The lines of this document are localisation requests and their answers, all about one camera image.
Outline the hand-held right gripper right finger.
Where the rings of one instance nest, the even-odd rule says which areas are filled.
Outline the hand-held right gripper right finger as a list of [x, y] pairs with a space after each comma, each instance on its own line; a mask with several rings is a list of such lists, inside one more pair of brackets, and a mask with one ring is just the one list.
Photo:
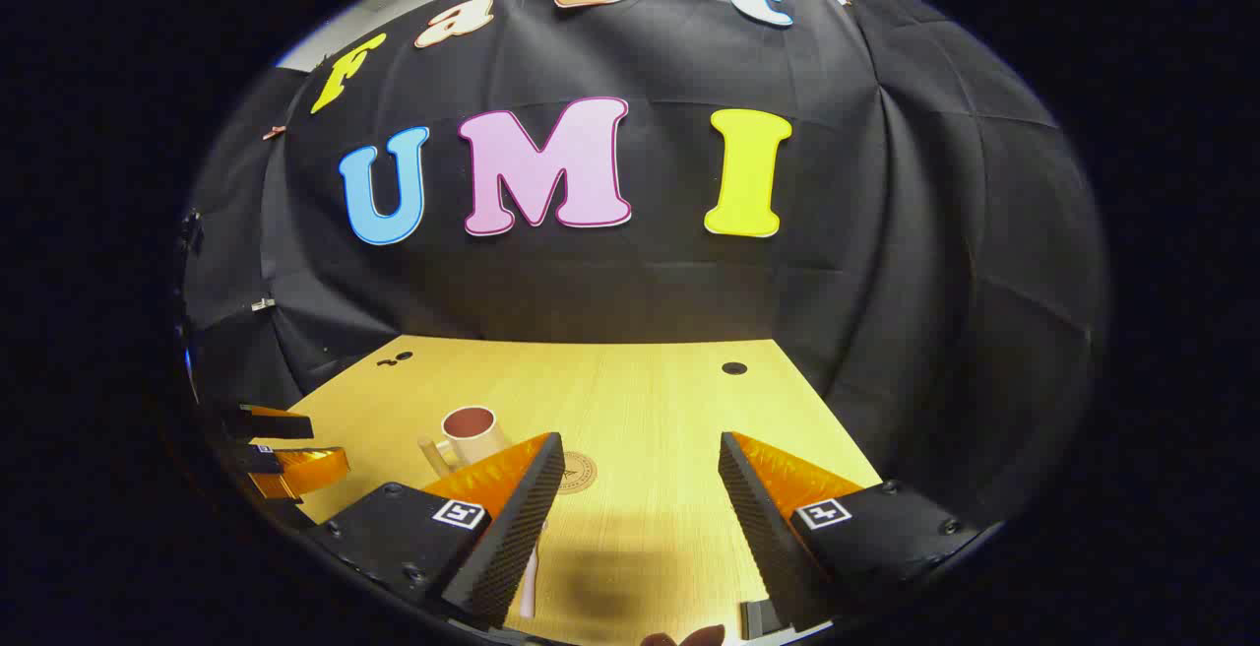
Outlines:
[[887, 615], [980, 535], [908, 484], [859, 487], [742, 432], [721, 434], [719, 476], [779, 620], [798, 631]]

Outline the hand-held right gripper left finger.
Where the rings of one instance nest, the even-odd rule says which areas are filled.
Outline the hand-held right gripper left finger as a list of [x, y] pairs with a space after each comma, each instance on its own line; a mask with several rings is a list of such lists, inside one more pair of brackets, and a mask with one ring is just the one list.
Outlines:
[[413, 609], [500, 627], [563, 471], [562, 436], [544, 432], [423, 489], [382, 484], [302, 535]]

